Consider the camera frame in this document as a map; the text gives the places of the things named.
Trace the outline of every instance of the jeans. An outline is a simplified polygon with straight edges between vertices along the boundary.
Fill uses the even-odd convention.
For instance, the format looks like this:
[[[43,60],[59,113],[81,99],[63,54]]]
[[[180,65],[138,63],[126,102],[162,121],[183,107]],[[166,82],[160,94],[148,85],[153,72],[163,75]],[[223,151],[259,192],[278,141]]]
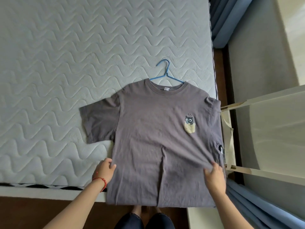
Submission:
[[[175,229],[172,220],[163,213],[155,214],[146,225],[146,229]],[[139,216],[133,213],[124,215],[114,229],[144,229],[144,224]]]

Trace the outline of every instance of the wooden floor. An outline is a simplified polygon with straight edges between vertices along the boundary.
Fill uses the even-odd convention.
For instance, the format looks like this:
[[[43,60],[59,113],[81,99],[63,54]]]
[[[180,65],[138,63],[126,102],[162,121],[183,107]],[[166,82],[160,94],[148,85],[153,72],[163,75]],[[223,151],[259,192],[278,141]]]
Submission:
[[[214,61],[218,98],[221,105],[225,106],[227,105],[227,96],[221,50],[214,50]],[[69,203],[70,201],[62,200],[0,197],[0,228],[42,228]],[[113,229],[117,221],[131,209],[131,206],[113,206],[96,202],[84,228]],[[172,219],[176,229],[189,227],[185,208],[162,208],[161,211]],[[142,220],[145,225],[148,218],[148,213],[143,212]]]

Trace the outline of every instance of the red string bracelet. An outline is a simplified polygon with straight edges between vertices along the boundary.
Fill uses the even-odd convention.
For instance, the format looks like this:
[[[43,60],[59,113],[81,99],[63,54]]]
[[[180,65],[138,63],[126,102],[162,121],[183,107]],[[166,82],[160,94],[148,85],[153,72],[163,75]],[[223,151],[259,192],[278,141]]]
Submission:
[[[106,188],[107,182],[106,182],[106,180],[104,178],[100,178],[100,179],[102,179],[104,181],[104,183],[105,183],[104,188],[102,188],[102,190],[101,190],[101,192],[102,192]]]

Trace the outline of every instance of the quilted mattress cover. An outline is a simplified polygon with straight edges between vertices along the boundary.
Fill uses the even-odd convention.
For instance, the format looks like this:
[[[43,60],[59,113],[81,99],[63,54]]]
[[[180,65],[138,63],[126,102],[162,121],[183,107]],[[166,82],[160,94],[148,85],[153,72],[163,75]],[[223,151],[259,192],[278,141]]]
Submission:
[[[208,0],[0,0],[0,19],[0,183],[85,186],[112,145],[86,144],[79,107],[161,59],[216,97]]]

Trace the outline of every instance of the left hand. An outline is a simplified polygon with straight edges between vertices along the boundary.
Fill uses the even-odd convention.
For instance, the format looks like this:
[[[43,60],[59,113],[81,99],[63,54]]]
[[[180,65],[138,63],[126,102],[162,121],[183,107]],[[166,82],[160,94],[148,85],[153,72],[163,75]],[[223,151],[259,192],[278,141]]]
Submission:
[[[107,183],[110,182],[110,180],[112,179],[112,176],[113,176],[113,173],[114,173],[114,170],[116,168],[116,165],[112,165],[112,167],[110,167],[110,163],[112,162],[112,159],[111,158],[106,158],[104,161],[101,161],[93,175],[92,175],[92,179],[94,178],[104,178],[106,180]]]

